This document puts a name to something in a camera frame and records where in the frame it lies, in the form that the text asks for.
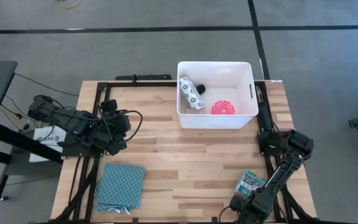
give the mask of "blue patterned towel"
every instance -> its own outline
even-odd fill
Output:
[[[144,167],[106,163],[94,196],[99,212],[130,212],[138,208],[145,175]]]

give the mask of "wooden table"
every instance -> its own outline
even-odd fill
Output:
[[[83,82],[77,109],[92,112],[97,82]],[[277,126],[280,129],[294,128],[283,83],[266,81],[266,87]],[[182,129],[176,111],[176,94],[176,87],[111,89],[110,98],[117,100],[118,109],[140,111],[144,122],[127,149],[115,156],[101,158],[98,180],[106,162],[144,166],[146,175],[139,209],[134,209],[131,215],[93,209],[92,222],[131,222],[135,217],[140,222],[210,222],[211,217],[217,217],[228,205],[244,170],[267,179],[265,161],[259,153],[256,138],[259,130],[256,117],[242,129]],[[139,117],[134,114],[130,120],[135,129]],[[65,159],[51,218],[59,215],[68,203],[76,161],[76,157]],[[302,166],[296,171],[287,184],[298,203],[315,217],[305,168]],[[80,217],[85,215],[87,197],[86,192]],[[222,215],[225,222],[236,218],[230,210]],[[271,214],[268,220],[274,221],[274,216]]]

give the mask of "white paper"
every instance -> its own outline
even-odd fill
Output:
[[[44,128],[36,128],[34,131],[33,139],[41,141],[46,136],[48,136],[51,130],[52,130],[51,126],[44,127]],[[50,136],[48,136],[47,139],[43,140],[41,144],[44,144],[49,148],[54,149],[58,152],[62,152],[63,148],[58,146],[57,142],[64,141],[65,137],[66,137],[66,132],[62,128],[55,126]],[[48,161],[48,159],[37,156],[35,154],[30,154],[29,162],[43,162],[43,161]]]

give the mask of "white storage box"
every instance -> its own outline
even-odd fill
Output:
[[[182,77],[206,88],[201,95],[205,104],[203,112],[186,114],[189,103],[178,82],[177,111],[183,128],[239,129],[258,114],[254,78],[247,62],[180,62],[178,80]],[[229,101],[234,106],[234,114],[211,114],[219,100]]]

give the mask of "gray carpet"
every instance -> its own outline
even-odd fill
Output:
[[[263,26],[358,24],[358,1],[255,0],[255,7]],[[84,0],[66,10],[55,0],[0,0],[0,29],[220,25],[251,25],[247,1]],[[358,223],[358,133],[347,125],[358,116],[358,30],[265,31],[262,39],[271,78],[284,80],[296,128],[315,141],[306,171],[318,216]],[[16,60],[17,73],[72,93],[82,80],[133,73],[175,78],[185,60],[246,61],[262,78],[252,31],[0,35],[0,60]],[[67,106],[77,101],[19,77],[7,94],[22,110],[37,94]],[[14,110],[9,100],[4,104]],[[0,123],[14,128],[2,114]],[[48,220],[57,181],[6,187],[10,200],[0,202],[0,223]]]

